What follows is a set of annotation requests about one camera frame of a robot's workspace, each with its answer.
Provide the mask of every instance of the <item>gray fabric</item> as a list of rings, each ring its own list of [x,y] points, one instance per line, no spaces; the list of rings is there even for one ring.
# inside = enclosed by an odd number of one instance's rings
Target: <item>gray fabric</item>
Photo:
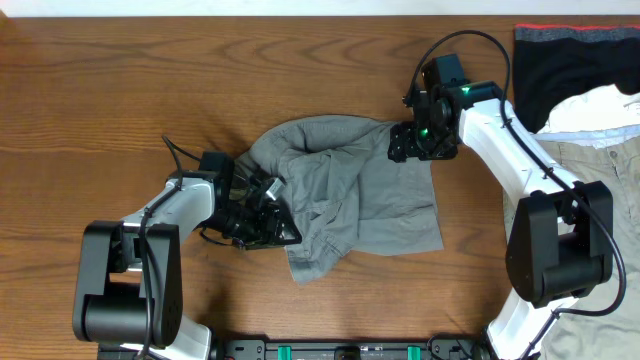
[[[350,250],[400,255],[442,249],[430,162],[387,159],[389,129],[318,116],[265,133],[236,160],[287,184],[282,195],[303,241],[286,247],[293,278],[324,276]]]
[[[640,37],[640,27],[623,26],[616,28],[586,28],[549,27],[537,28],[526,25],[517,26],[516,40],[544,42],[560,39],[575,39],[585,43],[598,41],[619,41],[627,38]]]

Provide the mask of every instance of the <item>pile of clothes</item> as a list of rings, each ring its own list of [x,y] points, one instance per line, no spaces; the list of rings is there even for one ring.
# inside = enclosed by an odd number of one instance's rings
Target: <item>pile of clothes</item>
[[[519,25],[515,29],[515,111],[542,147],[585,183],[613,195],[613,236],[627,293],[600,318],[566,315],[542,342],[547,359],[632,359],[640,350],[640,26]],[[505,196],[507,238],[515,209]],[[613,301],[617,272],[576,308]]]

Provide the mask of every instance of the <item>wooden table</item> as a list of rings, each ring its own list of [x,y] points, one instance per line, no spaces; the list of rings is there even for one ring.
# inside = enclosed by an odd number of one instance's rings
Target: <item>wooden table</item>
[[[318,114],[410,120],[422,53],[463,28],[509,51],[521,22],[638,18],[15,19],[0,25],[0,358],[89,359],[71,310],[84,227],[148,202],[174,169],[160,139],[237,156]],[[468,77],[504,81],[499,52],[458,38]],[[509,291],[501,189],[468,149],[433,163],[444,251],[350,253],[296,285],[281,249],[182,247],[185,312],[224,337],[408,339],[480,331]]]

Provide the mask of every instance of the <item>black fabric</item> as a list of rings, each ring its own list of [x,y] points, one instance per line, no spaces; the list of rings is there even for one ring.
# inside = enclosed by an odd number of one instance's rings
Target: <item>black fabric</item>
[[[536,133],[553,107],[571,96],[611,84],[625,94],[640,92],[640,39],[516,40],[513,70],[516,114]]]

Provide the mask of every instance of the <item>wire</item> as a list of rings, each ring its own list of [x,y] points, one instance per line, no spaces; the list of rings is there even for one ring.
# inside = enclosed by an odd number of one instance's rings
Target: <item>wire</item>
[[[522,354],[521,359],[526,359],[528,357],[528,355],[529,355],[529,352],[531,352],[531,350],[536,346],[536,344],[544,337],[544,335],[547,332],[547,330],[549,330],[551,325],[553,325],[553,323],[560,318],[561,314],[573,314],[573,315],[581,315],[581,316],[598,317],[598,316],[605,316],[605,315],[611,314],[618,307],[620,307],[620,304],[622,303],[622,300],[624,299],[624,295],[625,295],[626,288],[627,288],[627,272],[626,272],[626,269],[625,269],[625,266],[624,266],[624,261],[622,260],[622,255],[620,254],[620,249],[618,249],[618,245],[616,244],[616,241],[613,239],[613,236],[611,235],[609,230],[604,225],[604,222],[602,221],[602,219],[600,219],[600,216],[598,216],[598,214],[595,211],[593,211],[593,209],[591,209],[589,204],[587,204],[584,200],[582,200],[582,198],[580,196],[578,196],[578,194],[576,194],[576,192],[573,191],[573,189],[571,189],[571,187],[569,187],[558,176],[556,176],[553,173],[553,168],[552,167],[547,167],[547,165],[542,160],[540,160],[540,158],[538,158],[538,156],[531,149],[529,149],[527,144],[525,144],[524,141],[522,141],[520,136],[513,129],[513,126],[511,125],[511,121],[512,120],[507,117],[506,105],[505,105],[506,101],[507,101],[507,92],[509,90],[509,81],[510,81],[510,78],[511,78],[511,62],[509,60],[509,54],[505,50],[504,46],[502,46],[502,44],[500,44],[500,42],[498,40],[496,40],[493,36],[491,36],[489,34],[486,34],[486,33],[482,32],[482,31],[477,31],[477,30],[462,30],[462,31],[456,31],[456,32],[454,32],[452,34],[449,34],[449,35],[445,36],[444,38],[440,39],[429,50],[427,50],[427,52],[424,54],[424,56],[422,57],[422,59],[418,63],[418,66],[416,67],[416,70],[415,70],[415,72],[413,74],[413,78],[411,78],[411,84],[409,86],[409,90],[408,90],[407,95],[405,96],[405,99],[404,99],[405,104],[407,106],[411,106],[411,96],[413,95],[413,90],[415,88],[416,77],[420,73],[420,70],[422,68],[422,64],[426,61],[426,59],[429,57],[429,55],[438,46],[440,46],[445,41],[447,41],[447,40],[449,40],[449,39],[451,39],[453,37],[459,36],[459,35],[467,35],[467,34],[468,35],[478,35],[478,36],[481,36],[481,37],[484,37],[484,38],[488,39],[489,41],[494,43],[498,47],[500,52],[502,53],[502,56],[504,57],[505,65],[506,65],[506,68],[507,68],[507,71],[506,71],[506,76],[507,77],[505,79],[504,90],[502,92],[502,96],[500,96],[500,116],[502,117],[502,121],[504,123],[504,126],[507,128],[507,130],[509,130],[509,133],[511,134],[511,136],[513,136],[513,138],[518,143],[518,145],[520,145],[520,147],[522,147],[522,149],[527,153],[527,155],[529,155],[529,157],[531,157],[531,159],[536,163],[536,165],[538,165],[540,167],[540,169],[542,169],[542,171],[545,173],[545,175],[548,176],[550,179],[552,179],[555,183],[557,183],[567,194],[569,194],[569,196],[571,196],[571,198],[573,198],[573,200],[575,200],[577,202],[578,206],[585,213],[587,213],[587,215],[589,215],[589,217],[591,219],[593,219],[593,221],[595,222],[596,226],[600,229],[600,231],[602,231],[604,236],[607,238],[607,241],[608,241],[609,246],[611,247],[611,251],[613,253],[613,257],[616,260],[616,267],[617,267],[617,270],[618,270],[618,281],[619,281],[618,292],[616,294],[615,300],[613,301],[613,303],[611,303],[611,305],[609,305],[605,309],[596,310],[596,311],[594,311],[594,310],[570,309],[570,308],[558,308],[558,309],[552,310],[551,311],[551,315],[549,316],[549,318],[545,322],[545,324],[542,327],[542,329],[540,329],[538,334],[534,337],[533,341],[531,341],[529,343],[529,345],[527,346],[526,350]]]
[[[171,140],[169,140],[168,138],[167,138],[167,141],[169,141],[169,144],[167,144],[167,146],[169,146],[169,148],[172,148],[172,147],[173,147],[175,150],[177,150],[177,151],[178,151],[179,153],[181,153],[182,155],[184,155],[184,156],[186,156],[186,157],[188,157],[188,158],[191,158],[191,159],[193,159],[193,160],[195,160],[195,161],[198,161],[198,162],[200,162],[200,161],[201,161],[199,157],[197,157],[197,156],[193,155],[192,153],[190,153],[190,152],[188,152],[188,151],[186,151],[186,150],[183,150],[183,149],[182,149],[182,148],[180,148],[178,145],[176,145],[176,144],[174,144],[173,142],[171,142]]]
[[[149,259],[147,258],[147,223],[149,222],[149,219],[153,217],[153,213],[158,209],[158,207],[160,207],[160,205],[162,205],[165,201],[167,201],[182,188],[183,170],[180,158],[178,158],[178,154],[176,154],[177,146],[175,146],[175,144],[173,144],[169,140],[169,138],[164,135],[162,135],[162,140],[169,148],[169,151],[171,151],[171,155],[173,155],[173,160],[175,161],[176,167],[178,168],[178,180],[176,181],[175,186],[171,188],[171,190],[162,195],[162,197],[154,202],[151,206],[144,209],[144,215],[142,216],[142,220],[140,221],[138,238],[140,246],[140,258],[142,260],[142,276],[144,279],[147,318],[144,333],[144,343],[142,344],[142,349],[140,350],[138,355],[136,355],[137,359],[144,359],[149,354],[149,347],[151,346],[151,338],[153,333],[153,296],[151,294],[151,274],[149,270]]]

